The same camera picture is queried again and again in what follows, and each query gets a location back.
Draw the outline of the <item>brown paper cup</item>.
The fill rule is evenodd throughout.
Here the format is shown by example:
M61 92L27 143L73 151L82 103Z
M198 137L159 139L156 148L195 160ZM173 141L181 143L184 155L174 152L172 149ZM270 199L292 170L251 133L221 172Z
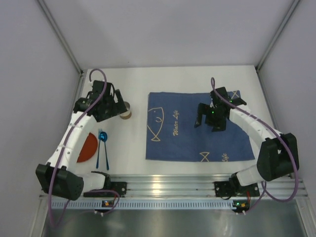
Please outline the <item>brown paper cup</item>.
M131 111L131 108L130 108L130 104L128 102L124 101L124 104L125 104L125 107L126 107L127 111L122 113L122 114L120 114L120 118L126 120L126 119L131 118L132 111Z

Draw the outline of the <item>blue fish placemat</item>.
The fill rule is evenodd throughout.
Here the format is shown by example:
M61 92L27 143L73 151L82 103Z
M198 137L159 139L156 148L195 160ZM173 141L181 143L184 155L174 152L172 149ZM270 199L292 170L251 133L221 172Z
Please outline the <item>blue fish placemat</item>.
M249 161L255 156L248 135L227 121L225 131L195 128L198 105L209 93L151 92L148 96L146 159L179 162Z

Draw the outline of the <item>red plate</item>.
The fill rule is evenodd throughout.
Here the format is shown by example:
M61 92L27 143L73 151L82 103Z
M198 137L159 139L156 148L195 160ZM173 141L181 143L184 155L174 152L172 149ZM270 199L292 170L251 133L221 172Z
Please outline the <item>red plate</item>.
M97 141L96 136L92 133L89 133L81 149L81 152L77 159L77 163L83 163L91 159L95 155L97 151L97 147L98 147L98 141Z

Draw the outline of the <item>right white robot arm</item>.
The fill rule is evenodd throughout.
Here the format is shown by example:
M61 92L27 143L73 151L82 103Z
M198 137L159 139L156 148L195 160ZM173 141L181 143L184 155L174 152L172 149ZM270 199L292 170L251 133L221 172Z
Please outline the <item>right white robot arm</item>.
M228 121L240 127L258 146L256 164L231 175L229 182L236 191L262 181L272 181L299 170L297 139L283 134L253 115L240 97L232 98L225 87L210 93L211 103L199 103L195 127L205 123L214 132L226 130Z

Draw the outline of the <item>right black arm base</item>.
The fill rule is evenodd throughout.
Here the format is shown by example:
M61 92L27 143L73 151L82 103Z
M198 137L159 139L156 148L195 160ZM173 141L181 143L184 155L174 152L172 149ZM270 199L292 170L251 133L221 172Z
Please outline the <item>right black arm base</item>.
M214 182L215 196L218 198L232 198L232 197L259 197L260 192L257 184L248 186L233 187L229 181Z

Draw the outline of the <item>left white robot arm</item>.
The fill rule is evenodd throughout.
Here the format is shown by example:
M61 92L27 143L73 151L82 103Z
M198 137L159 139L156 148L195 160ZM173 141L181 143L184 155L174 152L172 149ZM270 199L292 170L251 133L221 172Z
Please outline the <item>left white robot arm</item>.
M112 187L109 174L91 171L76 174L76 164L82 147L95 125L125 113L122 95L110 82L95 80L86 97L75 102L70 124L46 164L39 164L36 176L42 190L60 198L77 200L90 192L104 192Z

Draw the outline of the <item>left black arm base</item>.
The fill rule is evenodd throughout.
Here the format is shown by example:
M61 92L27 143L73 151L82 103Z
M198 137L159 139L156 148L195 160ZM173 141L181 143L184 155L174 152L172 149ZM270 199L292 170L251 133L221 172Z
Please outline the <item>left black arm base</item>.
M111 182L111 186L107 190L116 191L120 197L125 197L127 192L127 183L126 182ZM83 193L85 198L114 198L117 197L116 194L110 192L96 192L92 191Z

